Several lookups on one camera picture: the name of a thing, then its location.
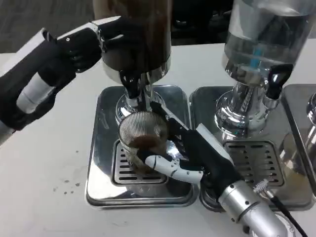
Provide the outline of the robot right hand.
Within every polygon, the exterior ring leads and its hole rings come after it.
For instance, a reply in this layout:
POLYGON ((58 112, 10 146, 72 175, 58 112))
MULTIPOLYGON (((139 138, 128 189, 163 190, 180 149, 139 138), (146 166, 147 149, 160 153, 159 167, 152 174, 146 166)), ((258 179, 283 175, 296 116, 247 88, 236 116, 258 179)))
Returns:
POLYGON ((150 106, 166 122, 168 139, 187 160, 174 161, 170 155, 140 149, 137 156, 148 167, 178 181, 201 184, 216 199, 243 180, 228 153, 202 124, 192 130, 162 104, 151 102, 150 106))

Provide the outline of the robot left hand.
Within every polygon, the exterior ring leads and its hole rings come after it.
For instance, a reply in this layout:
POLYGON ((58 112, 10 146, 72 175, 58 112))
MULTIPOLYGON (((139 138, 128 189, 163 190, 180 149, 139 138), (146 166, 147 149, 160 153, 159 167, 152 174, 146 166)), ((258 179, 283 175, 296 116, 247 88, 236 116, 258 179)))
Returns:
POLYGON ((137 32, 122 16, 90 21, 58 38, 41 29, 0 68, 0 134, 9 136, 43 117, 77 74, 137 32))

